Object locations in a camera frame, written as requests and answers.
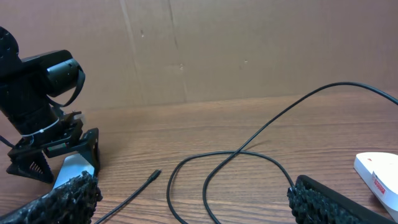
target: cable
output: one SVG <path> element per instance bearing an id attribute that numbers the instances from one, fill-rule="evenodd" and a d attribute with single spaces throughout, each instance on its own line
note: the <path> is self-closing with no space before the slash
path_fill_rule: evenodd
<path id="1" fill-rule="evenodd" d="M 238 155 L 239 153 L 245 153 L 246 151 L 242 151 L 258 134 L 261 133 L 261 131 L 263 131 L 266 127 L 268 127 L 268 125 L 270 125 L 272 122 L 274 122 L 276 119 L 278 119 L 280 116 L 282 116 L 284 113 L 288 112 L 288 110 L 292 109 L 294 106 L 296 106 L 297 104 L 299 104 L 301 101 L 305 100 L 306 98 L 308 98 L 309 96 L 312 96 L 315 93 L 318 93 L 321 90 L 324 90 L 326 88 L 329 87 L 333 87 L 333 86 L 340 86 L 340 85 L 349 85 L 349 86 L 357 86 L 357 87 L 361 87 L 361 88 L 365 88 L 367 90 L 370 90 L 374 93 L 377 93 L 378 95 L 381 95 L 383 97 L 385 97 L 386 99 L 388 99 L 389 101 L 393 102 L 394 104 L 398 105 L 398 100 L 395 99 L 394 97 L 392 97 L 391 95 L 388 95 L 387 93 L 384 93 L 381 90 L 378 90 L 377 88 L 374 88 L 372 86 L 366 85 L 366 84 L 362 84 L 362 83 L 355 83 L 355 82 L 338 82 L 338 83 L 331 83 L 325 86 L 322 86 L 320 88 L 317 88 L 316 90 L 313 90 L 312 92 L 308 93 L 307 95 L 301 97 L 301 99 L 297 100 L 295 103 L 291 104 L 289 107 L 287 107 L 286 109 L 284 109 L 282 112 L 280 112 L 278 115 L 276 115 L 275 117 L 273 117 L 271 120 L 269 120 L 263 127 L 261 127 L 256 133 L 253 134 L 253 136 L 251 136 L 239 149 L 237 149 L 236 151 L 234 151 L 227 159 L 225 159 L 222 163 L 220 163 L 206 178 L 205 183 L 203 184 L 203 191 L 202 191 L 202 197 L 203 197 L 203 204 L 205 205 L 206 211 L 209 214 L 210 218 L 217 224 L 220 223 L 220 221 L 218 221 L 218 219 L 215 217 L 215 215 L 213 214 L 213 212 L 211 211 L 208 203 L 207 203 L 207 198 L 206 198 L 206 191 L 207 191 L 207 187 L 210 183 L 210 180 L 214 177 L 214 175 L 223 167 L 225 166 L 230 160 L 232 160 L 236 155 Z M 191 159 L 196 159 L 199 157 L 203 157 L 203 156 L 211 156 L 212 154 L 201 154 L 201 155 L 197 155 L 197 156 L 192 156 L 189 157 L 187 159 L 185 159 L 184 161 L 182 161 L 174 170 L 173 174 L 170 176 L 170 180 L 169 180 L 169 185 L 167 186 L 167 202 L 169 204 L 169 209 L 170 211 L 173 213 L 174 217 L 181 223 L 187 223 L 186 221 L 184 221 L 174 210 L 170 199 L 169 199 L 169 190 L 170 190 L 170 185 L 171 185 L 171 181 L 176 173 L 176 171 L 187 161 L 191 160 Z M 277 166 L 284 172 L 284 174 L 288 177 L 287 173 L 285 173 L 285 169 L 278 163 Z"/>
<path id="2" fill-rule="evenodd" d="M 15 148 L 15 145 L 11 144 L 9 141 L 7 141 L 7 139 L 5 139 L 3 136 L 0 136 L 0 141 L 2 141 L 6 146 L 11 147 L 11 148 Z"/>
<path id="3" fill-rule="evenodd" d="M 195 156 L 191 156 L 188 157 L 186 159 L 184 159 L 182 162 L 180 162 L 178 164 L 178 166 L 174 169 L 174 171 L 172 172 L 172 175 L 170 176 L 169 179 L 169 183 L 167 184 L 167 190 L 166 190 L 166 199 L 167 199 L 167 204 L 169 205 L 169 209 L 170 211 L 173 213 L 174 217 L 180 222 L 180 223 L 184 223 L 187 224 L 186 221 L 184 221 L 178 214 L 177 212 L 174 210 L 171 199 L 170 199 L 170 188 L 174 179 L 174 175 L 177 173 L 177 171 L 188 161 L 192 160 L 192 159 L 198 159 L 201 157 L 205 157 L 205 156 L 215 156 L 215 155 L 223 155 L 223 154 L 233 154 L 235 151 L 219 151 L 219 152 L 209 152 L 209 153 L 204 153 L 204 154 L 199 154 L 199 155 L 195 155 Z M 286 179 L 289 181 L 289 184 L 294 187 L 294 183 L 292 181 L 292 179 L 290 178 L 289 174 L 287 173 L 287 171 L 284 169 L 284 167 L 279 164 L 276 160 L 274 160 L 271 157 L 262 155 L 260 153 L 256 153 L 256 152 L 249 152 L 249 151 L 242 151 L 241 154 L 246 154 L 246 155 L 250 155 L 250 156 L 258 156 L 261 157 L 263 159 L 267 159 L 271 162 L 273 162 L 275 165 L 277 165 L 281 171 L 285 174 Z"/>
<path id="4" fill-rule="evenodd" d="M 161 173 L 161 170 L 155 170 L 148 178 L 148 180 L 140 187 L 138 190 L 136 190 L 130 197 L 125 199 L 124 202 L 122 202 L 120 205 L 118 205 L 116 208 L 112 209 L 108 214 L 104 215 L 102 218 L 100 218 L 95 224 L 99 224 L 102 221 L 106 220 L 108 217 L 110 217 L 113 213 L 117 212 L 120 208 L 125 206 L 127 203 L 129 203 L 131 200 L 133 200 L 135 197 L 137 197 L 152 181 L 154 181 Z"/>
<path id="5" fill-rule="evenodd" d="M 61 107 L 69 106 L 72 102 L 75 101 L 77 96 L 80 94 L 81 90 L 83 89 L 83 85 L 85 84 L 85 80 L 86 80 L 86 74 L 83 72 L 83 69 L 81 69 L 81 67 L 79 67 L 79 74 L 78 74 L 75 91 L 73 91 L 70 99 L 63 105 L 51 100 L 50 97 L 47 95 L 45 97 L 46 97 L 47 101 L 54 107 L 61 108 Z"/>

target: brown cardboard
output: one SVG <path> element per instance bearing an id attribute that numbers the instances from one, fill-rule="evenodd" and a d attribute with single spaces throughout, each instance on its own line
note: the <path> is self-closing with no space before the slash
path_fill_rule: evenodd
<path id="1" fill-rule="evenodd" d="M 80 109 L 295 95 L 345 80 L 396 88 L 397 21 L 395 0 L 0 2 L 21 56 L 68 49 L 80 62 Z"/>

